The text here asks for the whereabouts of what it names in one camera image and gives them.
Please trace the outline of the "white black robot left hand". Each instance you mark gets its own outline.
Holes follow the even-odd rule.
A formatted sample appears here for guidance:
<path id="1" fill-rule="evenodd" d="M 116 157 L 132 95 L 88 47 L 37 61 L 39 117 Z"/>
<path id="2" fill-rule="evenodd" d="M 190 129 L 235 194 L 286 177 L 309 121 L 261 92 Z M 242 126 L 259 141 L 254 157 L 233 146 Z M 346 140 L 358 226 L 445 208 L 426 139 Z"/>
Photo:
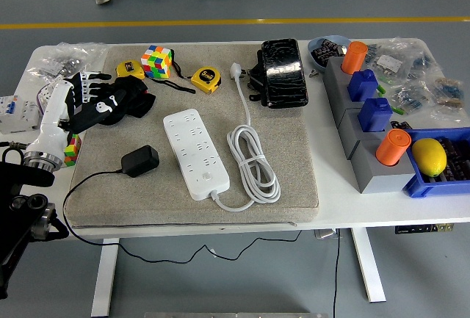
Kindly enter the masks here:
<path id="1" fill-rule="evenodd" d="M 107 84 L 111 76 L 79 72 L 54 85 L 40 124 L 40 134 L 25 152 L 26 159 L 62 159 L 70 134 L 79 134 L 118 111 L 126 100 L 123 88 Z"/>

